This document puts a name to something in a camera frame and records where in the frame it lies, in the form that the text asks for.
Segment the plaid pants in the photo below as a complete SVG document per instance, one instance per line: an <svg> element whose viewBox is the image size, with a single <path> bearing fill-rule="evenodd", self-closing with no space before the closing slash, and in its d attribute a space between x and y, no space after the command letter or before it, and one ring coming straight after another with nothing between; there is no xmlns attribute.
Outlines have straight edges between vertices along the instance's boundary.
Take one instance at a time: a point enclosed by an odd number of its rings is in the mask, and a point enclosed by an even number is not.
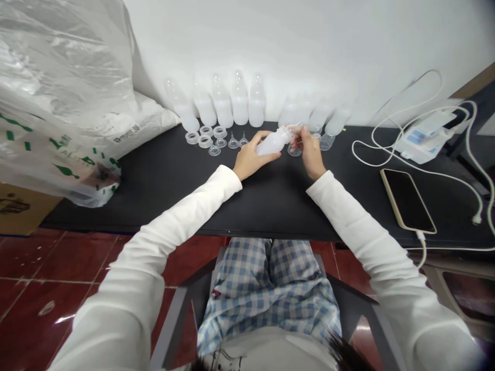
<svg viewBox="0 0 495 371"><path fill-rule="evenodd" d="M339 307L308 241L233 238L197 332L204 356L261 327L311 335L325 346L341 335Z"/></svg>

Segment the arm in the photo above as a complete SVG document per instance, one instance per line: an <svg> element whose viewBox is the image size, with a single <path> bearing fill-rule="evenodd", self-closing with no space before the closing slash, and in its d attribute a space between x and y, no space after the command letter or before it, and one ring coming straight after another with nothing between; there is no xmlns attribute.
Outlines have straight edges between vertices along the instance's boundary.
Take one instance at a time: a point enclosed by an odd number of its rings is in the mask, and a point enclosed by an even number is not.
<svg viewBox="0 0 495 371"><path fill-rule="evenodd" d="M325 170L319 144L305 133L302 138L306 155L303 161L316 181L307 193L371 276L371 285L394 330L407 368L473 369L483 355L465 323L438 302L407 252Z"/></svg>
<svg viewBox="0 0 495 371"><path fill-rule="evenodd" d="M279 157L255 152L257 142L269 133L261 131L243 146L233 171L220 165L205 184L143 226L124 246L98 293L77 311L51 371L148 370L168 255L242 189L241 180Z"/></svg>

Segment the smartphone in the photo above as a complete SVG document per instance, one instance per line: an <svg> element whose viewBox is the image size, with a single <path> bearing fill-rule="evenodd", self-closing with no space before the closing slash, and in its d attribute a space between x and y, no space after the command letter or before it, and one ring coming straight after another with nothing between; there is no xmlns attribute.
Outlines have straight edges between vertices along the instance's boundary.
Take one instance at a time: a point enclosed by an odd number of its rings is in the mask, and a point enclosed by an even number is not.
<svg viewBox="0 0 495 371"><path fill-rule="evenodd" d="M399 225L407 230L435 234L437 228L409 173L382 169L380 174Z"/></svg>

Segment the plastic bag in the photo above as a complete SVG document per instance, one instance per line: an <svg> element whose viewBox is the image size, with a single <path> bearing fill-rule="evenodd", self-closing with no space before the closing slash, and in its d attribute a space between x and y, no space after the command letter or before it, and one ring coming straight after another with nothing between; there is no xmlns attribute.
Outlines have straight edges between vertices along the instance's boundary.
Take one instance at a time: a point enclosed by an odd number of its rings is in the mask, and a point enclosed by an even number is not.
<svg viewBox="0 0 495 371"><path fill-rule="evenodd" d="M0 181L99 207L179 119L132 84L120 0L0 2Z"/></svg>

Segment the hand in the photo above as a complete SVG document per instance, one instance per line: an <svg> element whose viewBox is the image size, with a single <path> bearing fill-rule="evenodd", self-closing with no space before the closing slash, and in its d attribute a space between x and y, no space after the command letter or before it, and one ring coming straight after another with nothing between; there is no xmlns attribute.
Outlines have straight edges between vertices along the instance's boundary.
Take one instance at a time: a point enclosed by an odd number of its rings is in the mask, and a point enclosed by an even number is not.
<svg viewBox="0 0 495 371"><path fill-rule="evenodd" d="M320 141L311 135L306 125L302 128L297 128L289 145L292 147L291 152L294 152L296 148L300 148L303 151L304 168L306 168L306 172L313 181L317 181L326 173L321 158Z"/></svg>
<svg viewBox="0 0 495 371"><path fill-rule="evenodd" d="M259 131L248 144L242 146L241 151L237 154L236 165L234 166L234 173L236 173L239 180L245 180L263 165L280 157L280 152L268 156L259 156L256 153L256 147L261 143L261 138L271 133L271 131L266 130Z"/></svg>

